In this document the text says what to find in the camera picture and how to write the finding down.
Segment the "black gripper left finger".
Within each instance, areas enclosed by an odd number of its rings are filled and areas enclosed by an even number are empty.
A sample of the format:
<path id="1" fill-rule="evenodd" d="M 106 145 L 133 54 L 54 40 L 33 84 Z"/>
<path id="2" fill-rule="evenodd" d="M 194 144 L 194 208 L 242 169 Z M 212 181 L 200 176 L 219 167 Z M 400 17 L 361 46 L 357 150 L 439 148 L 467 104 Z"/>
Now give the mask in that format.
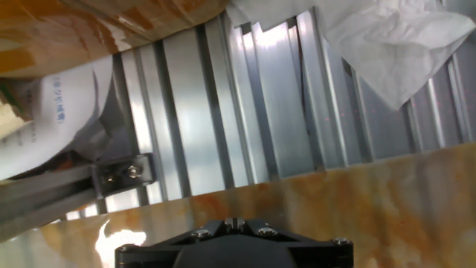
<path id="1" fill-rule="evenodd" d="M 234 218 L 210 220 L 203 226 L 151 246 L 124 244 L 115 250 L 115 268 L 174 267 L 179 254 L 190 246 L 230 235 Z"/>

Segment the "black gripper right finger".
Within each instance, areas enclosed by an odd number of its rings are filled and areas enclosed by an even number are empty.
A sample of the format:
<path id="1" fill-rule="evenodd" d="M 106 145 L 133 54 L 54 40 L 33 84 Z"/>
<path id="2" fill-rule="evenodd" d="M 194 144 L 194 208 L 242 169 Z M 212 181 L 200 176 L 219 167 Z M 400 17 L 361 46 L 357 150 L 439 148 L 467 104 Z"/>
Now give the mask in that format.
<path id="1" fill-rule="evenodd" d="M 352 267 L 353 242 L 337 237 L 319 241 L 275 228 L 263 220 L 234 220 L 236 235 L 251 237 L 252 241 L 240 246 L 250 249 L 265 264 L 277 267 Z"/>

